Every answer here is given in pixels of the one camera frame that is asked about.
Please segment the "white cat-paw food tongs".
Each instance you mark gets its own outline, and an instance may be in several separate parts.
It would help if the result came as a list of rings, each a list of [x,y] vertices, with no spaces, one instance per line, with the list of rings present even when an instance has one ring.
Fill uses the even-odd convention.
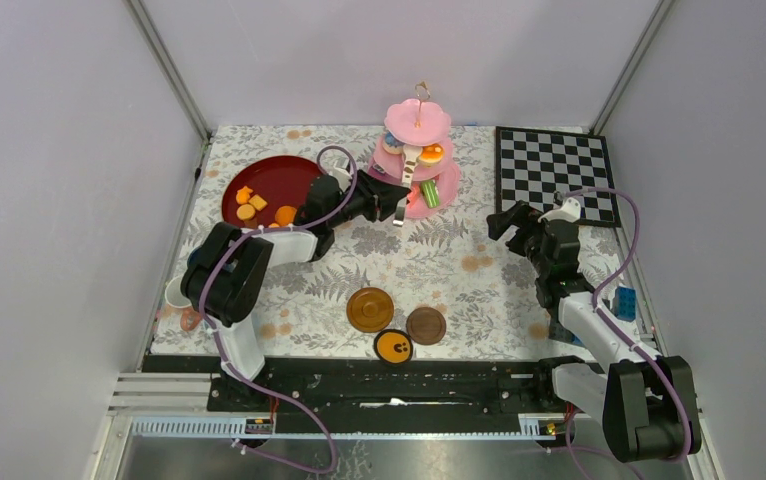
[[[421,146],[405,144],[402,147],[403,156],[403,169],[401,175],[401,186],[407,189],[407,193],[411,192],[412,181],[415,170],[418,166],[418,159],[423,152]],[[406,209],[408,205],[407,197],[401,198],[396,206],[394,213],[393,224],[398,227],[404,225],[406,217]]]

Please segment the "blue frosted donut toy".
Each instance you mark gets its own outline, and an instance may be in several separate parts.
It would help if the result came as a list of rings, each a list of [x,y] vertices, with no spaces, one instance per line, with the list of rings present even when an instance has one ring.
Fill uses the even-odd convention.
[[[382,147],[391,155],[402,155],[404,143],[397,139],[390,131],[386,131],[383,136]]]

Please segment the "orange pancake stack toy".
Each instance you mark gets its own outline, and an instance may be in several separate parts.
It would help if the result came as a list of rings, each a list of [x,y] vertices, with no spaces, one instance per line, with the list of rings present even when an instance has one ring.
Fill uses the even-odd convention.
[[[445,149],[439,143],[424,146],[418,156],[418,163],[423,167],[433,167],[439,164],[445,156]]]

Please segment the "dark red round tray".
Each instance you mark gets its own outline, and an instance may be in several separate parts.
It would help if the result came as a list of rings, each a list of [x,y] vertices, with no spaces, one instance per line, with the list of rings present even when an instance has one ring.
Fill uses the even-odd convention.
[[[221,213],[225,222],[237,227],[252,228],[254,225],[268,226],[275,222],[274,215],[280,207],[298,208],[306,200],[310,185],[322,175],[318,165],[297,156],[274,156],[255,161],[237,173],[225,188]],[[259,195],[267,205],[251,220],[237,216],[240,204],[237,192],[244,187]]]

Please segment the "orange round cookie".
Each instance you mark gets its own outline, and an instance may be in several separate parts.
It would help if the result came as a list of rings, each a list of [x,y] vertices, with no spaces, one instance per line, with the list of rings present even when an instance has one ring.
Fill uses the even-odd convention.
[[[285,205],[279,207],[274,214],[274,224],[280,227],[286,227],[294,223],[297,208]]]

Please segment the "orange flower cookie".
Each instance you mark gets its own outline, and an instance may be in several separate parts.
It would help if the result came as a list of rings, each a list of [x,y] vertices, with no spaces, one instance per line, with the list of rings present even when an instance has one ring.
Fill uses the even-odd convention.
[[[250,202],[253,190],[250,187],[243,186],[236,192],[235,200],[239,205],[245,205]]]

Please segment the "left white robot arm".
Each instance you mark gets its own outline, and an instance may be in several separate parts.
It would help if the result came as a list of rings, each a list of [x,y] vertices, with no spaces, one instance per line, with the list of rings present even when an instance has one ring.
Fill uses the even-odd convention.
[[[213,227],[196,249],[179,291],[201,314],[221,358],[221,368],[236,378],[231,398],[247,411],[268,401],[269,385],[258,377],[265,365],[252,315],[267,271],[275,266],[321,259],[333,245],[337,226],[364,217],[384,221],[397,214],[410,193],[357,173],[342,188],[331,175],[311,182],[298,218],[286,227]]]

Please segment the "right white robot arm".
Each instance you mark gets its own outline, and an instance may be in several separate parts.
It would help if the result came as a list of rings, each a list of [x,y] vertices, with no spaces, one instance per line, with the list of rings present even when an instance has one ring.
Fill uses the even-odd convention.
[[[535,269],[539,304],[602,370],[596,373],[574,356],[542,360],[541,378],[532,386],[534,402],[548,412],[570,403],[597,420],[621,462],[695,454],[702,439],[691,367],[680,356],[665,356],[636,340],[629,325],[597,299],[579,267],[578,210],[573,199],[549,213],[518,202],[487,217],[492,240],[516,230],[506,245]]]

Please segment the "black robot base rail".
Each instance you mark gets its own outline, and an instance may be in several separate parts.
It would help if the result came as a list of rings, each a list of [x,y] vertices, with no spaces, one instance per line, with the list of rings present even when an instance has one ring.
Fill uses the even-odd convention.
[[[299,408],[333,434],[512,434],[522,414],[563,420],[543,361],[271,358],[249,387],[226,373],[211,380],[207,409],[262,413],[280,434],[316,433]]]

